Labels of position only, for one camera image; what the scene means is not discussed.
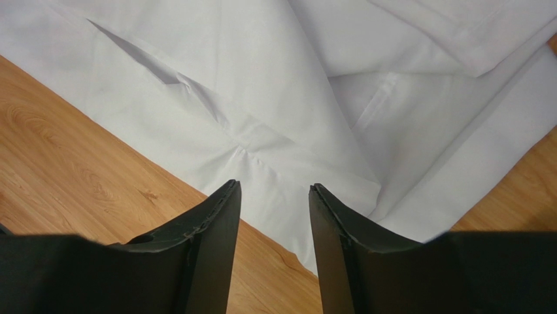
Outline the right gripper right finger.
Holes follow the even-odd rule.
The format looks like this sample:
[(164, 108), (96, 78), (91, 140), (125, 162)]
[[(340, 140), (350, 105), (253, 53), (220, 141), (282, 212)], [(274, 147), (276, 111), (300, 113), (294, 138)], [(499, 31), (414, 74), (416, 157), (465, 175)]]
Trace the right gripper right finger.
[(309, 213), (324, 313), (555, 313), (555, 232), (446, 232), (427, 243), (321, 184)]

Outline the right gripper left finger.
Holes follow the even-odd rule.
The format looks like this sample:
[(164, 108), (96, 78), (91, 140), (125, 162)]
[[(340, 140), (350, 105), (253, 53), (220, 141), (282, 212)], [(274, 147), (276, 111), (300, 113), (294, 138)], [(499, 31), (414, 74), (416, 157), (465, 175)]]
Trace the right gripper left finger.
[(127, 243), (1, 236), (2, 313), (225, 313), (241, 212), (230, 180)]

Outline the white long sleeve shirt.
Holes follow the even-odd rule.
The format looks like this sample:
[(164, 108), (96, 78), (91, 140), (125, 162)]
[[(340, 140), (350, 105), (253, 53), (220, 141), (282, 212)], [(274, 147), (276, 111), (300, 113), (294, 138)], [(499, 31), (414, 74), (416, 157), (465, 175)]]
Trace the white long sleeve shirt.
[(1, 55), (316, 261), (323, 184), (417, 241), (556, 125), (555, 1), (2, 1)]

